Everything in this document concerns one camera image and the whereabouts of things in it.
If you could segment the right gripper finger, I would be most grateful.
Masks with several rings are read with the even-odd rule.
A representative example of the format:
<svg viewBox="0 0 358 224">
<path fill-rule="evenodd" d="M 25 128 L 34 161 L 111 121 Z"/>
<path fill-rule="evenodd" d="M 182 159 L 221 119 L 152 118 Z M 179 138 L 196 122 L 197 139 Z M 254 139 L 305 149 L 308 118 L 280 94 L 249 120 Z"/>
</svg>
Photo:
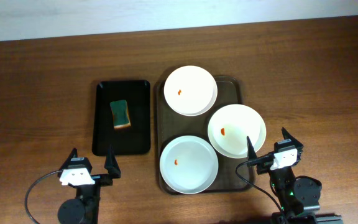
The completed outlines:
<svg viewBox="0 0 358 224">
<path fill-rule="evenodd" d="M 303 147 L 303 144 L 293 137 L 284 127 L 282 127 L 282 135 L 284 140 L 289 140 L 295 147 Z"/>
<path fill-rule="evenodd" d="M 247 136 L 247 148 L 248 148 L 248 153 L 247 153 L 248 160 L 251 161 L 251 160 L 256 159 L 257 156 L 255 153 L 254 147 L 252 145 L 250 137 L 248 137 L 248 136 Z"/>
</svg>

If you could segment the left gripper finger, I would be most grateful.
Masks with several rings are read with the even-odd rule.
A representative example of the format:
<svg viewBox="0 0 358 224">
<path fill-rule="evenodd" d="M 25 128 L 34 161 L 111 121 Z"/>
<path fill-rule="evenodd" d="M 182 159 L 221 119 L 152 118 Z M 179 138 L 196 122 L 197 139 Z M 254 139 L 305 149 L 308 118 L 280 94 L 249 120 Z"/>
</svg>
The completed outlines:
<svg viewBox="0 0 358 224">
<path fill-rule="evenodd" d="M 112 145 L 109 146 L 109 149 L 107 151 L 104 168 L 107 170 L 108 175 L 112 179 L 120 179 L 121 178 L 121 170 L 117 163 Z"/>
<path fill-rule="evenodd" d="M 76 148 L 73 148 L 71 153 L 69 154 L 69 156 L 67 157 L 67 159 L 65 160 L 65 162 L 62 164 L 62 166 L 59 168 L 59 170 L 64 170 L 67 169 L 69 166 L 69 163 L 71 162 L 71 160 L 73 158 L 77 158 L 78 157 L 78 151 Z"/>
</svg>

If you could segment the white plate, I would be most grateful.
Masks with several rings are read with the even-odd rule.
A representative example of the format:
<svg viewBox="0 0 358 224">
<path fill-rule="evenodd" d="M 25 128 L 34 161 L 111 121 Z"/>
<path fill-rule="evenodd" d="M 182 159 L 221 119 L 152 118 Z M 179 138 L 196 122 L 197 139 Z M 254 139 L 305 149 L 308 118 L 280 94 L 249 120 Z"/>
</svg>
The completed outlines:
<svg viewBox="0 0 358 224">
<path fill-rule="evenodd" d="M 169 74 L 163 95 L 173 111 L 184 116 L 198 116 L 214 105 L 218 86 L 207 70 L 187 65 Z"/>
<path fill-rule="evenodd" d="M 208 123 L 208 139 L 220 154 L 233 158 L 248 157 L 250 139 L 254 151 L 265 142 L 266 126 L 256 110 L 240 104 L 231 104 L 218 109 Z"/>
<path fill-rule="evenodd" d="M 159 166 L 171 189 L 181 194 L 198 194 L 215 181 L 219 162 L 210 143 L 197 136 L 180 136 L 164 147 Z"/>
</svg>

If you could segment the green yellow sponge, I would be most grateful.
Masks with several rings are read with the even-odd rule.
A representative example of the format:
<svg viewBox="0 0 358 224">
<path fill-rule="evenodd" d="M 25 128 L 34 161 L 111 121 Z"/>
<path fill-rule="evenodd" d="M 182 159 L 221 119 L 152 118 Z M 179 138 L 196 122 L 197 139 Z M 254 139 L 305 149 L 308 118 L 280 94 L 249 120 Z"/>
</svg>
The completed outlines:
<svg viewBox="0 0 358 224">
<path fill-rule="evenodd" d="M 126 100 L 110 102 L 114 129 L 124 129 L 131 126 L 129 109 Z"/>
</svg>

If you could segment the white plate bottom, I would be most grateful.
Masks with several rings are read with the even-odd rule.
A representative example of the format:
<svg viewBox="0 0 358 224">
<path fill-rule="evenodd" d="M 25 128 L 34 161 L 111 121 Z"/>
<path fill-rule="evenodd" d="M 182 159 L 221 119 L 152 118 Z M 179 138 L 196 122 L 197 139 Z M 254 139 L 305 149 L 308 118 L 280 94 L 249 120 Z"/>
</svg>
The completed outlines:
<svg viewBox="0 0 358 224">
<path fill-rule="evenodd" d="M 159 166 L 171 189 L 181 194 L 198 194 L 215 181 L 219 162 L 210 143 L 197 136 L 180 136 L 164 147 Z"/>
</svg>

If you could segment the white plate top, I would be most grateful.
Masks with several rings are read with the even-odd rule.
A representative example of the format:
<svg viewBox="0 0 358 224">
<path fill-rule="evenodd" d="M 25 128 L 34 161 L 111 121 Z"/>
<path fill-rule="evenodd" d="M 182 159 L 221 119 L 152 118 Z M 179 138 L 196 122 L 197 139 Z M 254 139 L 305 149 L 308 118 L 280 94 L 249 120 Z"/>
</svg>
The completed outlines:
<svg viewBox="0 0 358 224">
<path fill-rule="evenodd" d="M 207 70 L 187 65 L 169 74 L 163 95 L 173 111 L 184 116 L 198 116 L 214 105 L 218 86 Z"/>
</svg>

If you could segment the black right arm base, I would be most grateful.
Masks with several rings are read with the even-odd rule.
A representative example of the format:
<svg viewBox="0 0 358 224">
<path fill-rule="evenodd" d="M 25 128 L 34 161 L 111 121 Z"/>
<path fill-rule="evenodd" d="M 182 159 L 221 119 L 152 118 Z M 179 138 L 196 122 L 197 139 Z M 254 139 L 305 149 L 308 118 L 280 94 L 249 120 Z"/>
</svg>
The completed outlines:
<svg viewBox="0 0 358 224">
<path fill-rule="evenodd" d="M 284 219 L 280 213 L 274 213 L 269 224 L 344 224 L 340 215 L 318 215 L 310 214 L 305 217 L 291 217 Z"/>
</svg>

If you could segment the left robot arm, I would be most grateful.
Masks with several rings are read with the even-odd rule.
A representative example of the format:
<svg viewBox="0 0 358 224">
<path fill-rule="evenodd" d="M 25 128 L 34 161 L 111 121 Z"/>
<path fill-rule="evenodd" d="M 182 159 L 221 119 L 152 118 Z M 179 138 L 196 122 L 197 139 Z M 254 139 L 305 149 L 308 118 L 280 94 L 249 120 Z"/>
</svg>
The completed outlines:
<svg viewBox="0 0 358 224">
<path fill-rule="evenodd" d="M 88 158 L 78 157 L 73 149 L 60 168 L 59 181 L 76 190 L 73 199 L 66 200 L 58 209 L 58 221 L 62 224 L 97 223 L 101 187 L 112 186 L 114 179 L 121 177 L 113 148 L 106 154 L 105 174 L 91 174 L 92 165 Z"/>
</svg>

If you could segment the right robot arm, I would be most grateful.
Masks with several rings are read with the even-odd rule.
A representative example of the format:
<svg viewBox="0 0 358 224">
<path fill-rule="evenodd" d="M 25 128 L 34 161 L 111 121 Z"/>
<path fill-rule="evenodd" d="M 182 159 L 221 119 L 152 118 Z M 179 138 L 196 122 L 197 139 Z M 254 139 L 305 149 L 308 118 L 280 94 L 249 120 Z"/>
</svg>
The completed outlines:
<svg viewBox="0 0 358 224">
<path fill-rule="evenodd" d="M 256 156 L 251 140 L 247 138 L 247 167 L 256 166 L 258 174 L 268 174 L 269 185 L 275 197 L 267 194 L 279 212 L 273 213 L 270 223 L 316 223 L 315 211 L 320 209 L 322 183 L 305 175 L 295 176 L 292 167 L 301 160 L 304 145 L 282 128 L 283 140 L 273 151 Z"/>
</svg>

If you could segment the brown plastic serving tray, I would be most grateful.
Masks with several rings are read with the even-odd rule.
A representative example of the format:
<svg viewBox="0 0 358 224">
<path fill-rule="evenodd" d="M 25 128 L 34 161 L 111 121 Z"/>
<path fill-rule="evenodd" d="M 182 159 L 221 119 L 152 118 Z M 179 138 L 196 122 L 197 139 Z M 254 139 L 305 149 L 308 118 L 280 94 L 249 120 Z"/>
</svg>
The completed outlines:
<svg viewBox="0 0 358 224">
<path fill-rule="evenodd" d="M 243 91 L 241 84 L 230 76 L 216 76 L 218 95 L 214 105 L 199 116 L 183 116 L 174 112 L 165 101 L 164 82 L 156 84 L 155 94 L 155 135 L 157 154 L 161 155 L 164 147 L 173 139 L 191 135 L 208 140 L 208 122 L 213 113 L 226 105 L 242 104 Z M 245 192 L 251 188 L 235 173 L 235 168 L 245 159 L 232 159 L 217 153 L 219 169 L 214 182 L 202 194 Z"/>
</svg>

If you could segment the black rectangular tray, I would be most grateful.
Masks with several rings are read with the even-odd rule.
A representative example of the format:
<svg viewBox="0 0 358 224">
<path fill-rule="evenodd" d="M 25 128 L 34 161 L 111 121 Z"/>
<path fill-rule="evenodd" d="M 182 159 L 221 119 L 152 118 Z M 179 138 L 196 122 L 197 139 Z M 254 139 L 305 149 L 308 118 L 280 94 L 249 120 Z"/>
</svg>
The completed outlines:
<svg viewBox="0 0 358 224">
<path fill-rule="evenodd" d="M 96 86 L 92 152 L 105 156 L 109 148 L 115 155 L 135 155 L 149 152 L 150 93 L 147 80 L 102 81 Z M 125 124 L 118 124 L 118 110 L 111 106 L 125 101 Z"/>
</svg>

